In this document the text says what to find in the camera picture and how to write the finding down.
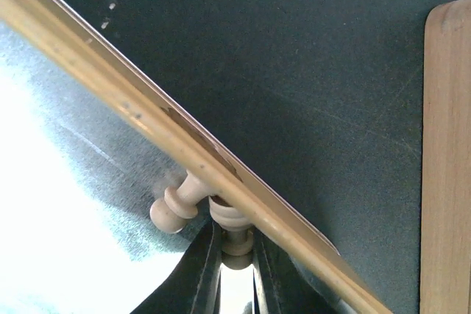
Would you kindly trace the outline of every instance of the dark felt surface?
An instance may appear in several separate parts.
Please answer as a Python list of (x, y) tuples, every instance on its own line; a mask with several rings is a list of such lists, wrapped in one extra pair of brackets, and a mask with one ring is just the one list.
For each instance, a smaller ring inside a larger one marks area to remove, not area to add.
[(66, 1), (417, 312), (423, 27), (452, 0)]

